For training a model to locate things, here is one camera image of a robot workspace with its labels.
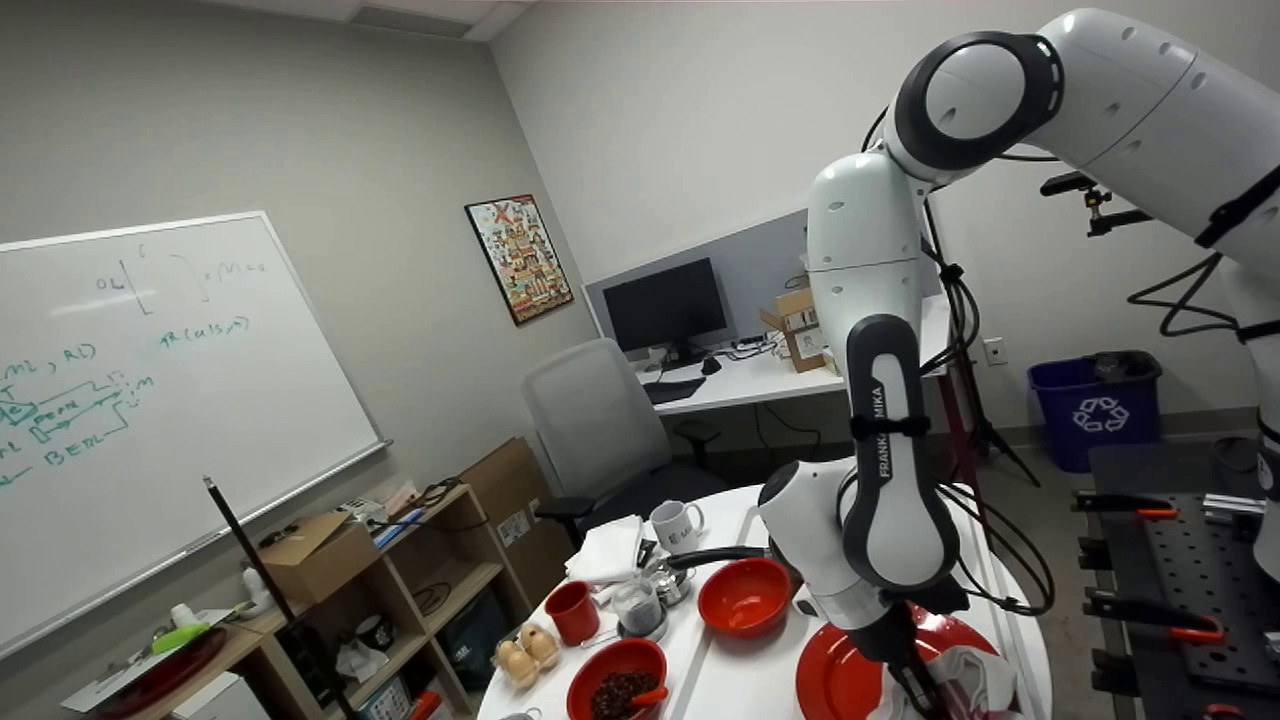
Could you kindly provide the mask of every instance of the trash bin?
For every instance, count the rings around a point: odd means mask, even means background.
[[[1160,365],[1150,351],[1096,351],[1030,376],[1055,466],[1088,473],[1088,448],[1102,445],[1160,445]]]

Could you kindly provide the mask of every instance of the office chair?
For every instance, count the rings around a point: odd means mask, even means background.
[[[572,545],[616,516],[647,516],[659,500],[729,488],[672,458],[669,431],[611,341],[577,343],[527,372],[523,398],[551,458],[540,516],[559,519]]]

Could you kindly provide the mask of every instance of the red bowl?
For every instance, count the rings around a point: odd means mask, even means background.
[[[706,591],[697,613],[716,635],[754,638],[782,629],[794,604],[794,576],[782,561],[748,554],[724,564]]]
[[[597,720],[597,692],[606,692],[606,685],[616,685],[616,704],[628,708],[634,695],[666,687],[669,681],[669,655],[659,642],[652,638],[616,638],[606,650],[597,650],[570,685],[570,720]]]

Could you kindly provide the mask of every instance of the gray wall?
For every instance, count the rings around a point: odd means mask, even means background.
[[[1034,30],[1076,0],[532,5],[496,64],[588,279],[805,206],[902,74],[940,39]],[[1278,0],[1108,0],[1280,86]],[[940,236],[1005,334],[981,365],[998,423],[1030,423],[1030,369],[1102,347],[1160,357],[1167,410],[1258,402],[1228,333],[1165,341],[1128,308],[1206,252],[1160,227],[1088,244],[1080,200],[1040,200],[1065,164],[989,164],[937,196]]]
[[[581,301],[508,318],[461,213],[508,191],[544,196],[484,49],[159,0],[5,5],[0,238],[264,206],[391,437],[259,529],[388,475],[440,479],[527,429],[523,369],[593,318]],[[215,545],[0,658],[0,717],[61,717],[178,600],[231,600],[231,576]]]

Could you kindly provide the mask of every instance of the red plate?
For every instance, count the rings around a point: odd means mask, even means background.
[[[998,648],[958,616],[918,613],[918,648],[932,658],[943,648]],[[882,704],[882,662],[866,658],[831,622],[811,630],[796,662],[796,695],[805,720],[866,720]]]

